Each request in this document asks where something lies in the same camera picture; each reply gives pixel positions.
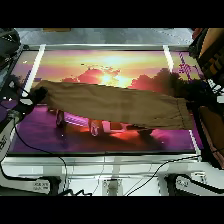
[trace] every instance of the white strip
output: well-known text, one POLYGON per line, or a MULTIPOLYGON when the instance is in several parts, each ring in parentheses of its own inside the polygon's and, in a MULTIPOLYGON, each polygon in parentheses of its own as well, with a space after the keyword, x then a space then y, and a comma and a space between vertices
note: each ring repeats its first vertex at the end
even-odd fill
MULTIPOLYGON (((35 76, 36 76, 36 74, 37 74, 37 71, 38 71, 38 68, 39 68, 39 65, 40 65, 42 56, 43 56, 43 54, 44 54, 45 46, 46 46, 46 44, 41 44, 41 45, 40 45, 40 49, 39 49, 39 52, 38 52, 38 54, 37 54, 37 56, 36 56, 36 58, 35 58, 35 61, 34 61, 34 64, 33 64, 33 68, 32 68, 32 70, 31 70, 31 73, 30 73, 30 75, 29 75, 29 77, 28 77, 28 80, 27 80, 27 82, 26 82, 26 85, 25 85, 25 87, 24 87, 24 89, 25 89, 27 92, 30 91, 31 86, 32 86, 32 84, 33 84, 33 80, 34 80, 34 78, 35 78, 35 76)), ((26 92, 23 92, 22 96, 23 96, 23 97, 26 97, 26 96, 27 96, 27 93, 26 93, 26 92)))
POLYGON ((168 45, 163 45, 163 50, 164 50, 164 54, 166 56, 166 60, 167 60, 167 63, 168 63, 169 70, 170 70, 170 72, 172 72, 174 63, 173 63, 173 59, 172 59, 172 56, 170 54, 170 50, 169 50, 168 45))
POLYGON ((194 135, 193 135, 192 130, 189 130, 189 133, 190 133, 191 140, 192 140, 192 143, 193 143, 193 145, 194 145, 194 149, 195 149, 195 151, 196 151, 196 154, 197 154, 197 155, 201 155, 201 151, 200 151, 200 149, 198 148, 198 145, 197 145, 197 142, 196 142, 196 140, 195 140, 195 137, 194 137, 194 135))

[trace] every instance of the car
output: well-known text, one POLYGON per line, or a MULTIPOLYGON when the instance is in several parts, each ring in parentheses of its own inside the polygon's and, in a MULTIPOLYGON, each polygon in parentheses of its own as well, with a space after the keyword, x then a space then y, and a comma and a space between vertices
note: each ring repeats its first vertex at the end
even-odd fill
POLYGON ((94 137, 103 136, 105 134, 122 133, 129 130, 136 130, 140 136, 146 137, 154 130, 132 124, 79 117, 61 110, 57 110, 56 115, 56 125, 58 128, 65 128, 67 123, 88 127, 91 135, 94 137))

